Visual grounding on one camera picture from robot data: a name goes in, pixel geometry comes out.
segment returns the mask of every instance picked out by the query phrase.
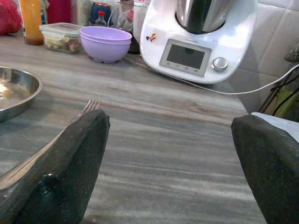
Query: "marble countertop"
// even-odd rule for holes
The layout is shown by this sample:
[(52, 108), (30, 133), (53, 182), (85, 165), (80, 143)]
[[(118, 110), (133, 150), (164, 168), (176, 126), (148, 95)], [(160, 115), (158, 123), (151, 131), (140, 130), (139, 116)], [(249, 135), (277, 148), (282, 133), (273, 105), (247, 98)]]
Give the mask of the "marble countertop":
[(201, 90), (124, 59), (95, 63), (0, 36), (0, 66), (37, 74), (33, 105), (0, 123), (0, 175), (63, 130), (88, 100), (110, 116), (106, 152), (82, 224), (265, 223), (230, 124), (235, 96)]

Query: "fork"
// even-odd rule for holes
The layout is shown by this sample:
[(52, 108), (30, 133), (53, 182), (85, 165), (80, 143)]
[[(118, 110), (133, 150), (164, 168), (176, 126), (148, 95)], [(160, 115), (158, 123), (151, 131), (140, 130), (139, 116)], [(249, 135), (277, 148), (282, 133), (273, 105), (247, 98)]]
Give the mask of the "fork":
[[(85, 105), (83, 110), (71, 120), (70, 124), (79, 120), (87, 112), (97, 110), (99, 109), (99, 107), (100, 107), (100, 102), (96, 99), (91, 98), (89, 102)], [(25, 159), (23, 162), (19, 163), (14, 168), (12, 168), (4, 175), (2, 175), (0, 177), (0, 190), (5, 190), (11, 187), (12, 185), (14, 185), (15, 183), (17, 183), (32, 167), (35, 161), (55, 143), (55, 141), (59, 138), (59, 136), (65, 131), (65, 129), (62, 132), (60, 132), (57, 136), (55, 136), (47, 145), (45, 145), (39, 151), (34, 153), (31, 157)]]

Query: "stacked bowls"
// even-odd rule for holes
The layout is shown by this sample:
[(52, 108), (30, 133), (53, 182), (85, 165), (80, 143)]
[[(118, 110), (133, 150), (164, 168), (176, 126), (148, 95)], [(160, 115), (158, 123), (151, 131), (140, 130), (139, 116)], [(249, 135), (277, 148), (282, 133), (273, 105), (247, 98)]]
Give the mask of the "stacked bowls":
[(80, 39), (85, 52), (97, 62), (114, 63), (123, 58), (131, 44), (132, 35), (110, 27), (82, 27)]

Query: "stainless steel bowl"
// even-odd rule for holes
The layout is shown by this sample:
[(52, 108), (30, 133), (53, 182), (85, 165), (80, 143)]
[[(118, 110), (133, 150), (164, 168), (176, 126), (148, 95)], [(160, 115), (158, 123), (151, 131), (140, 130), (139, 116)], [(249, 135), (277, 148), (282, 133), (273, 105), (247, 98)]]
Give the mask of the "stainless steel bowl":
[(42, 87), (43, 83), (38, 76), (0, 66), (0, 121), (24, 112)]

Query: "wall tile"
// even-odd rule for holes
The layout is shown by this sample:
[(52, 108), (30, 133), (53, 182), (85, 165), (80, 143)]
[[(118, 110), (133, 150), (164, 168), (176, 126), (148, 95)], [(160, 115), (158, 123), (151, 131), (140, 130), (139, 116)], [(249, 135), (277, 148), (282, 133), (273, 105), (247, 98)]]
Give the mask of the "wall tile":
[(284, 59), (289, 47), (299, 38), (299, 12), (286, 10), (258, 66), (258, 72), (281, 77), (290, 63)]
[(290, 0), (258, 0), (259, 3), (263, 3), (270, 6), (277, 6), (286, 8), (290, 2)]
[(255, 29), (240, 68), (257, 70), (284, 12), (284, 8), (258, 4)]
[(245, 69), (237, 69), (228, 79), (235, 92), (245, 92), (249, 88), (254, 72)]
[[(276, 77), (261, 74), (261, 73), (256, 73), (253, 75), (248, 90), (250, 91), (250, 90), (258, 89), (275, 80), (277, 80)], [(264, 100), (266, 100), (266, 98), (268, 97), (270, 93), (270, 89), (272, 87), (273, 86), (270, 86), (265, 89), (262, 89), (261, 91), (250, 93), (250, 94), (239, 95), (239, 99), (242, 101), (248, 113), (257, 112), (260, 109)]]
[(291, 0), (288, 9), (299, 11), (299, 0)]

